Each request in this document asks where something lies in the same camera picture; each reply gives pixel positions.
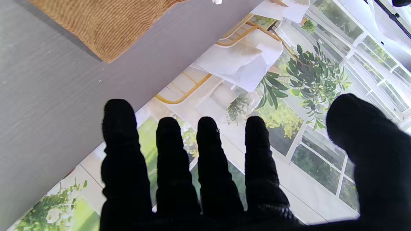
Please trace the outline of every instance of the potted plant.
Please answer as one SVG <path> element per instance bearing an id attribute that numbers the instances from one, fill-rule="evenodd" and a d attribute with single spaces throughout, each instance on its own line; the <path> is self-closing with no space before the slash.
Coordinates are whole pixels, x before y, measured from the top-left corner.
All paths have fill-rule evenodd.
<path id="1" fill-rule="evenodd" d="M 324 104 L 331 104 L 351 82 L 347 81 L 348 76 L 344 76 L 344 69 L 341 70 L 337 62 L 324 55 L 318 42 L 314 50 L 315 54 L 303 52 L 298 45 L 298 56 L 294 55 L 298 58 L 290 58 L 288 61 L 288 76 L 267 72 L 260 83 L 263 93 L 256 109 L 263 107 L 266 102 L 277 109 L 277 98 L 288 97 L 282 91 L 289 89 L 279 78 L 289 78 L 291 93 L 303 98 L 302 106 L 308 110 L 309 117 L 312 117 L 307 123 L 315 122 L 314 130 L 317 127 L 325 128 L 324 120 L 318 116 L 327 111 L 328 108 L 323 109 Z"/>

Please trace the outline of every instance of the hanging plant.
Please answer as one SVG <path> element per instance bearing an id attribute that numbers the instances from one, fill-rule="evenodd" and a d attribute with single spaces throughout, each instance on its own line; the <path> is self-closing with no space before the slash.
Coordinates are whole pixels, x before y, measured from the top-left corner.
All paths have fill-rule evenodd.
<path id="1" fill-rule="evenodd" d="M 249 102 L 248 98 L 245 96 L 245 94 L 239 94 L 237 98 L 232 101 L 227 108 L 227 122 L 230 125 L 232 122 L 237 122 L 237 117 L 239 115 L 244 115 L 247 113 L 246 108 L 248 107 Z"/>
<path id="2" fill-rule="evenodd" d="M 301 26 L 302 29 L 306 30 L 308 33 L 312 34 L 316 30 L 316 24 L 311 20 L 308 19 L 304 25 Z"/>
<path id="3" fill-rule="evenodd" d="M 290 58 L 286 68 L 289 76 L 267 72 L 260 83 L 264 93 L 257 109 L 264 106 L 267 101 L 276 109 L 278 108 L 277 98 L 287 97 L 288 95 L 281 90 L 288 88 L 277 78 L 288 77 L 293 87 L 291 93 L 304 99 L 302 106 L 309 110 L 307 114 L 312 117 L 307 123 L 315 122 L 314 130 L 317 127 L 325 128 L 324 120 L 318 117 L 323 114 L 319 107 L 323 103 L 331 104 L 341 94 L 337 91 L 337 86 L 345 90 L 351 82 L 347 81 L 348 76 L 344 77 L 344 69 L 341 70 L 337 62 L 331 61 L 324 55 L 318 42 L 314 50 L 315 54 L 309 51 L 303 52 L 301 46 L 297 45 L 298 60 Z"/>

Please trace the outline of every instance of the green leaves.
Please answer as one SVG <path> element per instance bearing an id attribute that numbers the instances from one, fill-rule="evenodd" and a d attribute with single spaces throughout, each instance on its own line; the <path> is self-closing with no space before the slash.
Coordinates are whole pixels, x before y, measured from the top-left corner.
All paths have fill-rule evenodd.
<path id="1" fill-rule="evenodd" d="M 277 87 L 280 90 L 288 90 L 288 87 L 284 86 L 282 83 L 275 79 L 268 78 L 268 81 L 274 86 Z"/>
<path id="2" fill-rule="evenodd" d="M 290 82 L 291 82 L 291 85 L 293 85 L 293 87 L 298 87 L 299 86 L 299 84 L 296 82 L 296 81 L 294 81 L 294 80 L 290 80 Z"/>
<path id="3" fill-rule="evenodd" d="M 320 46 L 320 44 L 318 43 L 318 41 L 317 41 L 317 47 L 318 47 L 318 52 L 321 52 L 321 46 Z"/>
<path id="4" fill-rule="evenodd" d="M 270 96 L 268 98 L 268 102 L 270 103 L 270 105 L 272 106 L 273 104 L 275 104 L 275 109 L 277 109 L 278 107 L 278 103 L 277 103 L 277 97 L 275 96 L 274 92 L 272 91 L 273 88 L 271 87 L 267 87 L 268 90 L 268 95 Z"/>
<path id="5" fill-rule="evenodd" d="M 276 79 L 276 78 L 280 77 L 279 74 L 274 73 L 274 72 L 267 72 L 267 73 L 266 73 L 266 76 L 267 76 L 267 77 L 270 77 L 270 78 L 273 78 L 273 79 Z"/>
<path id="6" fill-rule="evenodd" d="M 299 95 L 300 95 L 300 90 L 291 89 L 291 93 L 292 93 L 293 95 L 295 95 L 295 96 L 299 96 Z"/>
<path id="7" fill-rule="evenodd" d="M 277 96 L 278 98 L 285 98 L 288 97 L 288 95 L 284 92 L 280 92 L 279 90 L 273 88 L 272 91 L 274 92 L 275 96 Z"/>
<path id="8" fill-rule="evenodd" d="M 297 45 L 297 52 L 298 52 L 299 54 L 302 54 L 302 48 L 301 48 L 300 45 Z"/>

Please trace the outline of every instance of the yellow metal chair frame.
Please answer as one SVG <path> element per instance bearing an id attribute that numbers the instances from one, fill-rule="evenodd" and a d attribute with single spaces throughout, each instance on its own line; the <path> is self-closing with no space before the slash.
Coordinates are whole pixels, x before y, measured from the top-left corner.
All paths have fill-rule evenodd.
<path id="1" fill-rule="evenodd" d="M 236 44 L 238 41 L 240 41 L 242 38 L 244 38 L 245 36 L 247 36 L 249 33 L 255 31 L 256 29 L 261 30 L 262 32 L 268 34 L 268 35 L 269 35 L 270 37 L 272 37 L 273 39 L 281 42 L 281 39 L 279 39 L 277 36 L 271 34 L 271 33 L 268 32 L 266 29 L 262 28 L 261 26 L 259 26 L 259 25 L 257 25 L 257 24 L 254 24 L 253 22 L 246 22 L 245 24 L 250 25 L 251 27 L 250 27 L 248 30 L 246 30 L 244 33 L 242 33 L 241 35 L 239 35 L 237 38 L 235 38 L 233 41 L 231 41 L 230 43 L 222 43 L 222 42 L 221 42 L 222 39 L 220 39 L 219 41 L 216 42 L 216 44 L 217 44 L 217 45 L 220 45 L 220 46 L 232 46 L 232 45 Z"/>
<path id="2" fill-rule="evenodd" d="M 195 86 L 193 88 L 191 88 L 189 91 L 187 92 L 183 92 L 184 95 L 179 98 L 178 100 L 168 100 L 164 97 L 162 97 L 160 94 L 157 94 L 156 96 L 154 96 L 156 99 L 158 99 L 159 101 L 165 103 L 165 104 L 179 104 L 182 103 L 184 100 L 186 100 L 195 90 L 197 90 L 203 83 L 205 83 L 211 76 L 212 74 L 207 74 L 204 78 L 202 78 L 199 82 L 196 82 L 195 80 L 193 80 L 190 76 L 188 76 L 187 74 L 185 74 L 183 72 L 183 74 L 185 76 L 187 76 L 191 81 L 193 81 L 195 83 Z"/>

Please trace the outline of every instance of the green foliage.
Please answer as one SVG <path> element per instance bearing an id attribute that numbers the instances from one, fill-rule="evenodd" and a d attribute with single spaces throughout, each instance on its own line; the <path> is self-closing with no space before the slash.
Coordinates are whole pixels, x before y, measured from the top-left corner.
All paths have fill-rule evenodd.
<path id="1" fill-rule="evenodd" d="M 299 145 L 291 159 L 304 172 L 336 194 L 340 173 L 303 145 Z"/>
<path id="2" fill-rule="evenodd" d="M 274 22 L 276 21 L 276 19 L 273 18 L 266 18 L 263 16 L 259 16 L 259 15 L 254 15 L 251 18 L 251 22 L 254 24 L 257 24 L 259 26 L 261 26 L 264 29 L 267 29 L 269 26 L 271 26 Z"/>
<path id="3" fill-rule="evenodd" d="M 355 211 L 360 212 L 357 188 L 354 183 L 344 177 L 339 198 Z"/>
<path id="4" fill-rule="evenodd" d="M 249 105 L 248 98 L 245 94 L 239 94 L 237 98 L 232 101 L 227 108 L 227 121 L 228 123 L 237 122 L 237 117 L 247 113 L 247 107 Z"/>
<path id="5" fill-rule="evenodd" d="M 181 128 L 182 141 L 184 143 L 184 149 L 193 157 L 199 156 L 199 148 L 197 146 L 197 132 L 189 123 L 182 120 L 177 115 L 173 115 L 173 118 L 177 120 Z"/>
<path id="6" fill-rule="evenodd" d="M 341 92 L 337 91 L 337 86 L 345 90 L 351 82 L 347 82 L 348 77 L 344 76 L 344 69 L 340 69 L 338 63 L 331 61 L 321 51 L 320 44 L 314 46 L 315 54 L 309 51 L 303 52 L 300 45 L 297 46 L 298 62 L 290 58 L 288 68 L 286 69 L 290 78 L 290 83 L 293 89 L 291 93 L 295 96 L 301 96 L 304 101 L 302 106 L 309 111 L 309 117 L 312 117 L 307 123 L 315 123 L 314 130 L 325 128 L 324 120 L 318 115 L 323 114 L 320 111 L 321 104 L 330 104 L 337 98 Z M 268 101 L 272 106 L 278 108 L 277 98 L 287 97 L 288 95 L 280 92 L 288 88 L 282 85 L 276 79 L 280 76 L 276 73 L 267 72 L 261 80 L 260 85 L 264 89 L 260 104 L 261 108 Z"/>
<path id="7" fill-rule="evenodd" d="M 311 19 L 308 19 L 301 28 L 312 34 L 315 32 L 316 26 L 317 25 Z"/>
<path id="8" fill-rule="evenodd" d="M 74 184 L 68 189 L 60 187 L 56 194 L 44 196 L 37 204 L 20 220 L 16 226 L 17 231 L 65 231 L 70 229 L 72 211 L 76 204 L 76 193 L 87 187 L 84 181 L 83 187 Z"/>
<path id="9" fill-rule="evenodd" d="M 264 89 L 263 95 L 261 97 L 261 101 L 256 107 L 256 109 L 259 109 L 263 107 L 266 102 L 275 107 L 277 110 L 278 108 L 278 100 L 277 98 L 285 98 L 288 97 L 288 95 L 284 92 L 281 92 L 281 90 L 288 90 L 288 87 L 284 86 L 281 82 L 277 80 L 279 78 L 279 74 L 273 73 L 273 72 L 267 72 L 266 75 L 263 77 L 263 79 L 260 82 L 260 86 Z"/>
<path id="10" fill-rule="evenodd" d="M 376 61 L 380 62 L 385 68 L 389 70 L 396 65 L 395 61 L 376 42 L 374 42 L 370 36 L 365 37 L 363 43 L 377 55 L 371 52 L 362 43 L 360 44 L 360 47 L 369 53 Z"/>
<path id="11" fill-rule="evenodd" d="M 292 139 L 303 123 L 303 120 L 282 100 L 278 101 L 278 110 L 269 104 L 265 104 L 256 112 L 266 122 L 267 127 L 282 127 L 284 129 L 284 138 Z"/>

